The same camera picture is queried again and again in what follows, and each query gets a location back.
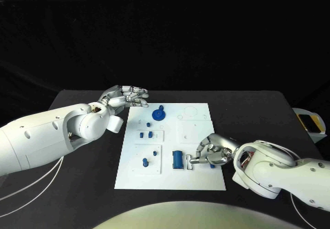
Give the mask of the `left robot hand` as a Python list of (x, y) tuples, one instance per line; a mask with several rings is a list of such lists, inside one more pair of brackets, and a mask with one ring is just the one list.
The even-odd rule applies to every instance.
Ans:
[(111, 115), (118, 115), (127, 107), (148, 108), (148, 96), (144, 88), (115, 85), (104, 91), (98, 103), (107, 107)]

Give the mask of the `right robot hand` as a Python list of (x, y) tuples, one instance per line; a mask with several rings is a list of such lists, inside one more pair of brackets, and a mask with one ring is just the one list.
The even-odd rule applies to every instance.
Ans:
[(223, 166), (232, 162), (241, 145), (235, 139), (212, 133), (199, 143), (190, 164)]

